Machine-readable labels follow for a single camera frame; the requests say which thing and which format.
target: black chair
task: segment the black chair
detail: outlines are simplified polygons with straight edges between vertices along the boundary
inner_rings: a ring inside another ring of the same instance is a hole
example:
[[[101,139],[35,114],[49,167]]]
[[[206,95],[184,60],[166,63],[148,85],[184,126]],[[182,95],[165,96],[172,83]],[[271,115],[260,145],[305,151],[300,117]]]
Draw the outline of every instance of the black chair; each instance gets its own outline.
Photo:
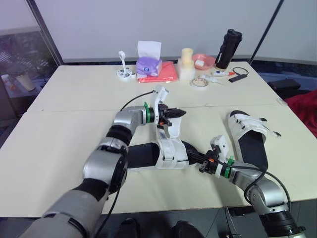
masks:
[[[294,79],[287,78],[279,81],[271,81],[267,83],[281,99],[290,98],[300,94],[306,94],[310,91],[300,90],[301,85]]]

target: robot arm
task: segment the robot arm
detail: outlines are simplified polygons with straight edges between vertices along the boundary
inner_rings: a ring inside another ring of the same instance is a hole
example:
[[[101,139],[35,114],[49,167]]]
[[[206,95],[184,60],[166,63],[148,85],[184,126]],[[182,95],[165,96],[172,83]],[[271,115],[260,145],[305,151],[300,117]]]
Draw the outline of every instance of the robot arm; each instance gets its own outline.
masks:
[[[222,144],[212,144],[212,150],[205,155],[190,153],[189,157],[202,164],[200,172],[215,174],[219,166],[220,175],[227,178],[231,183],[245,191],[262,172],[247,168],[257,168],[254,165],[246,164],[229,159],[225,164],[230,167],[222,166],[219,162],[219,155],[223,154]],[[284,202],[283,192],[273,181],[262,177],[250,189],[247,190],[247,197],[269,237],[279,238],[305,238],[303,227],[298,227]]]
[[[140,125],[164,124],[168,118],[182,116],[180,109],[159,110],[167,90],[154,90],[153,108],[147,105],[119,111],[105,138],[91,153],[84,166],[82,183],[65,193],[20,238],[92,238],[104,204],[111,193],[118,191],[127,175],[128,146]]]

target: red towel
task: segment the red towel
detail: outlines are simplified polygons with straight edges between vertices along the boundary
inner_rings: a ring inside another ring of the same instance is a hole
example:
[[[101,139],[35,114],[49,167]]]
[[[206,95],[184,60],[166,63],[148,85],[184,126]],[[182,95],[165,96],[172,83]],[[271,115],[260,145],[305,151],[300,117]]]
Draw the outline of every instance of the red towel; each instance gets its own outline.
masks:
[[[317,137],[317,90],[285,99],[288,106]]]

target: white table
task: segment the white table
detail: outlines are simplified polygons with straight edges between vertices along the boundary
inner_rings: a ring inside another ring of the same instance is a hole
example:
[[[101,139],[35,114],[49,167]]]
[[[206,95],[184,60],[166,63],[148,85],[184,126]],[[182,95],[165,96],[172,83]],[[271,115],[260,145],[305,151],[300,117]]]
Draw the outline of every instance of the white table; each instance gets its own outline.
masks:
[[[184,108],[277,103],[279,97],[247,62],[232,62],[228,70],[233,67],[247,69],[248,77],[235,83],[230,83],[229,77],[221,77],[223,85],[210,84],[204,91],[193,89],[188,81],[161,83],[170,91],[165,103]],[[152,91],[158,84],[122,82],[115,76],[121,68],[120,65],[60,66],[28,112],[119,110],[130,99]],[[210,72],[211,69],[198,70],[197,75],[210,75]],[[150,96],[137,99],[131,105],[142,105],[144,101],[149,102]]]
[[[212,137],[224,134],[226,115],[243,110],[268,119],[282,137],[268,136],[269,171],[286,185],[293,201],[317,197],[317,140],[287,106],[251,105],[186,108],[181,139],[199,151],[210,149]],[[82,180],[85,160],[105,136],[117,111],[26,113],[0,150],[0,217],[38,217],[63,193]],[[139,127],[131,145],[153,139],[150,125]],[[110,208],[114,196],[104,208]],[[184,170],[129,172],[114,213],[247,205],[243,192],[202,174]]]

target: white wall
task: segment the white wall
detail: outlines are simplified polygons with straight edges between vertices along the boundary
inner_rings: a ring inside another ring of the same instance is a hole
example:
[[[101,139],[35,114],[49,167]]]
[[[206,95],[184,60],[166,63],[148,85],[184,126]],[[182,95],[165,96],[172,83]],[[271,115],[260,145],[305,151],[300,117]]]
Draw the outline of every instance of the white wall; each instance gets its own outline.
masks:
[[[317,63],[317,1],[285,0],[255,59]]]
[[[227,29],[243,33],[236,55],[250,56],[278,0],[35,0],[65,62],[137,57],[138,40],[161,55],[190,47],[217,55]]]
[[[0,0],[0,35],[39,31],[25,0]]]

